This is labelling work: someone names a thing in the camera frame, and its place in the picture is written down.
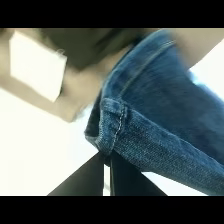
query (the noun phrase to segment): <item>jeans seam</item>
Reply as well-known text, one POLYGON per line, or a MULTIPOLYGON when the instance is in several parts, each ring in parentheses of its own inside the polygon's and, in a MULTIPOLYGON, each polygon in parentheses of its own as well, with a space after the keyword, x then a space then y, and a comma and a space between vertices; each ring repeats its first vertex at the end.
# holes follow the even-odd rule
POLYGON ((128 89, 128 87, 135 81, 135 79, 142 74, 142 71, 145 69, 145 67, 151 63, 156 57, 158 57, 163 51, 168 49, 170 46, 173 46, 176 42, 175 41, 169 41, 168 43, 165 43, 161 46, 159 50, 157 50, 151 57, 144 63, 142 68, 138 71, 136 75, 134 75, 130 80, 128 80, 127 84, 122 89, 121 93, 119 94, 119 98, 122 98, 122 95, 125 93, 125 91, 128 89))
POLYGON ((115 146, 115 143, 117 141, 117 136, 121 130, 121 126, 122 126, 122 118, 124 116, 124 105, 122 105, 122 110, 121 110, 121 115, 120 115, 120 118, 119 118, 119 126, 118 126, 118 129, 114 135, 114 141, 113 141, 113 144, 112 144, 112 150, 114 149, 114 146, 115 146))

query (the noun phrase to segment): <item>folded denim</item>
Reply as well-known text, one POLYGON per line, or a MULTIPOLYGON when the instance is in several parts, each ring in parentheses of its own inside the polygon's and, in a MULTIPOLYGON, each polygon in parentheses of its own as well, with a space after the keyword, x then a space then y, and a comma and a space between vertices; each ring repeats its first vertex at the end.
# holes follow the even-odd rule
POLYGON ((224 195, 224 103, 195 85, 167 30, 145 37, 114 67, 86 139, 208 195, 224 195))

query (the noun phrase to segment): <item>jeans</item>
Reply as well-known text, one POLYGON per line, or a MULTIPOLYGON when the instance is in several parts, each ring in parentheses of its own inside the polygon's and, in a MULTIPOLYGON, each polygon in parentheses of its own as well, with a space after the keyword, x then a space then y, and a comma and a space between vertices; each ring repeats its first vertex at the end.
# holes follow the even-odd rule
POLYGON ((191 81, 167 30, 145 37, 114 67, 86 139, 208 195, 224 195, 224 104, 191 81))

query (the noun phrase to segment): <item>denim fabric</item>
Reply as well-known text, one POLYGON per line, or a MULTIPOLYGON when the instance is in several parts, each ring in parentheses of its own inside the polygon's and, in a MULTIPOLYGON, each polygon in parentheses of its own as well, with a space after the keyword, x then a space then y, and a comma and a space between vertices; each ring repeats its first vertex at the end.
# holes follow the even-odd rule
POLYGON ((224 104, 195 85, 167 30, 115 66, 95 102, 86 138, 208 195, 224 195, 224 104))

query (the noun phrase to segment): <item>dark cloth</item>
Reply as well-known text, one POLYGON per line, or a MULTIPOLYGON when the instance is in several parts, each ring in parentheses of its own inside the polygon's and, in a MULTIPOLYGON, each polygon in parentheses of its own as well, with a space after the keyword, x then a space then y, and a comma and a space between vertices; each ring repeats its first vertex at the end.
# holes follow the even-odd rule
POLYGON ((191 81, 166 30, 135 46, 110 73, 86 138, 208 195, 224 195, 224 103, 191 81))
POLYGON ((119 52, 143 33, 141 28, 40 28, 58 48, 65 51, 68 65, 82 70, 119 52))

